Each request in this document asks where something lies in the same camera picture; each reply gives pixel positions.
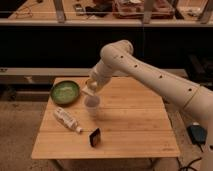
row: wooden table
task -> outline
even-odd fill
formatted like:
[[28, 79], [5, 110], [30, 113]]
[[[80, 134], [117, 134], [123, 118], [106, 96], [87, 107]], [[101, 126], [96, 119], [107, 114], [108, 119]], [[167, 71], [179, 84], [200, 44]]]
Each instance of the wooden table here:
[[[82, 88], [87, 77], [73, 80]], [[64, 128], [53, 116], [58, 107], [49, 98], [33, 148], [33, 159], [159, 158], [177, 157], [179, 149], [160, 96], [129, 77], [114, 77], [99, 93], [97, 118], [84, 108], [84, 95], [65, 107], [84, 129], [82, 134]], [[101, 129], [101, 143], [92, 148], [89, 135]]]

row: bottle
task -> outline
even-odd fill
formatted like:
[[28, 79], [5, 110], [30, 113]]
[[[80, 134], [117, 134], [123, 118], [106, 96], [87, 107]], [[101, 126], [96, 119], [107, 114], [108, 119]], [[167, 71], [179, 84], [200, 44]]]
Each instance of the bottle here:
[[77, 133], [81, 133], [83, 129], [78, 126], [78, 122], [75, 118], [73, 118], [67, 111], [65, 111], [63, 108], [58, 107], [54, 111], [54, 116], [56, 119], [62, 123], [65, 127], [67, 127], [70, 130], [76, 131]]

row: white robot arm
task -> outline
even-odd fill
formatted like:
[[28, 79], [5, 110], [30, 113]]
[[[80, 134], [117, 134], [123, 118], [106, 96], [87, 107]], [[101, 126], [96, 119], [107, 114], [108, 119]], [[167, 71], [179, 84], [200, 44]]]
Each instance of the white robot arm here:
[[107, 84], [116, 70], [125, 72], [167, 101], [190, 114], [207, 129], [207, 140], [200, 171], [213, 169], [213, 92], [132, 56], [133, 46], [121, 40], [101, 50], [101, 60], [94, 66], [83, 91], [94, 95]]

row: black object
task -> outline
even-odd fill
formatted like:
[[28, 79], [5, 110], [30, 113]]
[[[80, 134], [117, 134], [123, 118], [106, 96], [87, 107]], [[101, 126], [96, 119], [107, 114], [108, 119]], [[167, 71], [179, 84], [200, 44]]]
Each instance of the black object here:
[[42, 3], [43, 2], [43, 0], [36, 0], [38, 3]]
[[102, 3], [94, 7], [86, 6], [85, 8], [87, 15], [96, 15], [104, 17], [109, 12], [112, 12], [112, 3]]
[[205, 144], [207, 132], [200, 125], [190, 125], [187, 132], [193, 144]]
[[0, 18], [8, 18], [26, 0], [0, 0]]
[[189, 79], [213, 89], [213, 58], [188, 55], [185, 64]]
[[89, 136], [90, 145], [95, 147], [101, 141], [101, 131], [97, 128], [92, 134]]

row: paper cup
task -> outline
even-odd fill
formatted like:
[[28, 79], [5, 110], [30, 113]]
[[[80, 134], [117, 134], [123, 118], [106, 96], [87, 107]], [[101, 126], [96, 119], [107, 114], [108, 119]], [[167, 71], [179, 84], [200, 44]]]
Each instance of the paper cup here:
[[98, 113], [98, 107], [100, 104], [100, 98], [98, 96], [86, 96], [84, 105], [86, 110], [91, 116], [96, 116]]

